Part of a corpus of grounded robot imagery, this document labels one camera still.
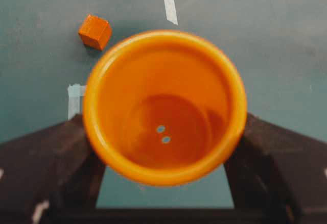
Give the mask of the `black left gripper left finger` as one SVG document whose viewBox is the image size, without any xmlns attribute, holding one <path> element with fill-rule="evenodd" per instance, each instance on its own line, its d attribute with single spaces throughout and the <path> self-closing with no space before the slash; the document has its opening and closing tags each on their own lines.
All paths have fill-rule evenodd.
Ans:
<svg viewBox="0 0 327 224">
<path fill-rule="evenodd" d="M 47 208 L 95 208 L 105 166 L 72 119 L 1 144 L 1 223 L 36 223 Z"/>
</svg>

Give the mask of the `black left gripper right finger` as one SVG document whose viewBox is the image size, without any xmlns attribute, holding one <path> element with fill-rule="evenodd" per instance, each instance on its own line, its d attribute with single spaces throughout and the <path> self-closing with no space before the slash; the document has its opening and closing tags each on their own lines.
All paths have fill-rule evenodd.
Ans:
<svg viewBox="0 0 327 224">
<path fill-rule="evenodd" d="M 247 115 L 224 164 L 235 208 L 270 223 L 326 223 L 326 143 Z"/>
</svg>

